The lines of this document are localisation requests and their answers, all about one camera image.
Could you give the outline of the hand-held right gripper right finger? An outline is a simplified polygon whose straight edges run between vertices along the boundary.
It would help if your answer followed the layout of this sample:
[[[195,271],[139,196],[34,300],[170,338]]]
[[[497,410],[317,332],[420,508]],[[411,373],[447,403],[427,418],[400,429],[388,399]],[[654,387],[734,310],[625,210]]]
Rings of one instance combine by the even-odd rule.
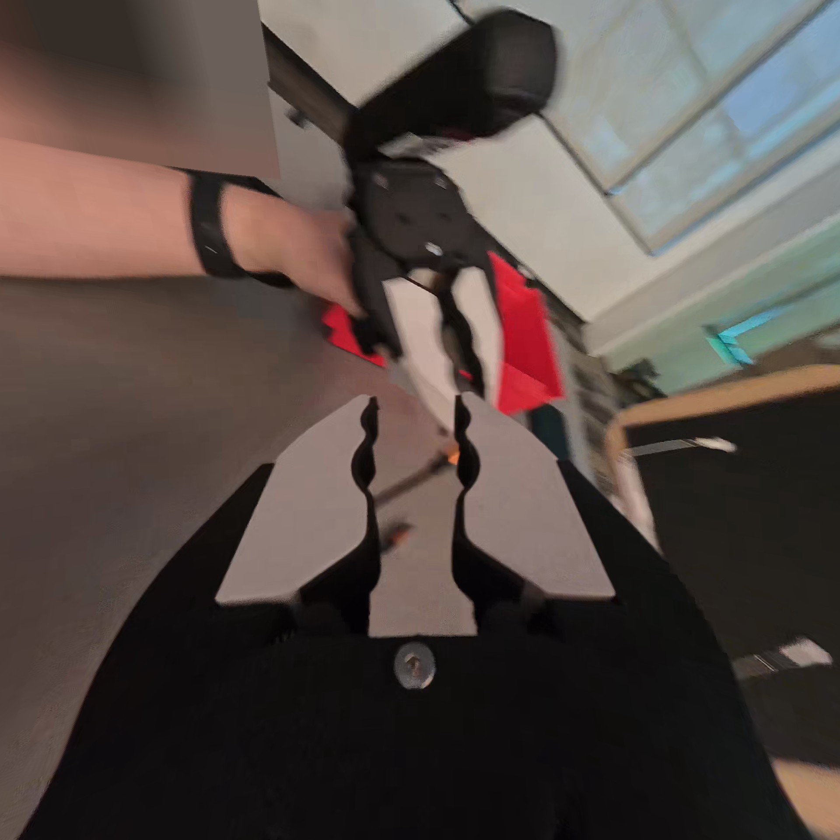
[[[526,427],[476,394],[455,405],[458,479],[452,571],[473,601],[610,601],[613,583],[559,460]]]

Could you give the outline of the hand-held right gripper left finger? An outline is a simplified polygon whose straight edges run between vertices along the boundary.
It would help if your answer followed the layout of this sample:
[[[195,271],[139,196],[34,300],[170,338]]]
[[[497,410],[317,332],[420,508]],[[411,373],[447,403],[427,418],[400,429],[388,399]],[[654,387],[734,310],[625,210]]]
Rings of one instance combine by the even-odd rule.
[[[381,544],[370,486],[379,406],[356,396],[276,458],[216,593],[217,604],[370,594]]]

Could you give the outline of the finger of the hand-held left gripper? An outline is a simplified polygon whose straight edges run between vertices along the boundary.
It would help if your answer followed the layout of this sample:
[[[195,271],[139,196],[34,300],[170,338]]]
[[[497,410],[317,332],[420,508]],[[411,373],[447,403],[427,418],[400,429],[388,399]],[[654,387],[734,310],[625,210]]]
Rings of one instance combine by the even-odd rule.
[[[387,280],[383,288],[402,348],[395,361],[402,379],[436,421],[453,422],[454,363],[445,350],[436,297],[402,277]]]
[[[483,398],[498,398],[505,343],[490,279],[482,268],[465,267],[457,274],[451,289],[458,369],[468,374],[476,393]]]

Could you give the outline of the red plastic bin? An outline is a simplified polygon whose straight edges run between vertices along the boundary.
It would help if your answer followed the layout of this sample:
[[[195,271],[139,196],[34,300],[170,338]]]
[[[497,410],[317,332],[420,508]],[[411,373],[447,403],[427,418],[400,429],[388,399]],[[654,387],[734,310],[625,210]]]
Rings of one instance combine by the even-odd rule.
[[[496,283],[495,299],[502,323],[505,350],[499,396],[485,400],[501,413],[512,415],[550,403],[564,393],[550,339],[548,313],[540,293],[528,287],[527,280],[530,276],[520,272],[514,259],[491,252],[488,256],[492,278]],[[437,302],[442,313],[444,339],[444,310],[438,299]],[[321,316],[321,323],[325,328],[327,341],[333,346],[386,369],[394,382],[399,382],[401,387],[414,394],[411,386],[404,382],[396,365],[396,360],[401,354],[396,355],[391,350],[364,352],[354,336],[354,322],[341,306],[329,305]],[[466,386],[471,385],[468,374],[459,370],[459,360],[451,360],[454,363],[456,399],[461,390],[461,382]],[[454,421],[438,423],[441,427],[451,430]]]

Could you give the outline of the person's left forearm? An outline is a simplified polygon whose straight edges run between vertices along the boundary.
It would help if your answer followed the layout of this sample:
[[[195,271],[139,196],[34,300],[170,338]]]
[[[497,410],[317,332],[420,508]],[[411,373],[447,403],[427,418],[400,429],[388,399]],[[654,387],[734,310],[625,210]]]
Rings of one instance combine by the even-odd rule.
[[[190,179],[167,167],[1,141],[1,277],[200,277]]]

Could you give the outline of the person's left hand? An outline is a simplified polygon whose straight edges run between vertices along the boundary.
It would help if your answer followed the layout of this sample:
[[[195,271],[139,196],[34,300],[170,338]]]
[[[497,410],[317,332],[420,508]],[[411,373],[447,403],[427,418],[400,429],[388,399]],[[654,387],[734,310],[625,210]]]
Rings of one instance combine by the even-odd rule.
[[[298,289],[364,315],[351,282],[352,213],[310,211],[239,186],[225,188],[222,230],[234,262],[250,275],[281,274]]]

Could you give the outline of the black panel wooden board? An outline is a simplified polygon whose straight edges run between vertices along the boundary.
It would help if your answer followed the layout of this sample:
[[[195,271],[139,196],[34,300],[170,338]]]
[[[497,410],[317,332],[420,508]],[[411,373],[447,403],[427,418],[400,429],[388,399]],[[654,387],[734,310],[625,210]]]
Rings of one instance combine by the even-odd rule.
[[[630,450],[655,540],[732,662],[802,639],[830,665],[746,680],[772,756],[838,768],[839,373],[812,364],[654,400],[605,436]]]

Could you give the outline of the large gridded window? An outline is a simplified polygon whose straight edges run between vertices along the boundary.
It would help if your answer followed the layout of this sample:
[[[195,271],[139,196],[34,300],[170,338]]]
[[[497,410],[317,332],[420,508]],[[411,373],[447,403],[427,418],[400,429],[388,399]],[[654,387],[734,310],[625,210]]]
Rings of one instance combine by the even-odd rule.
[[[838,2],[550,11],[567,59],[542,119],[650,254],[838,131]]]

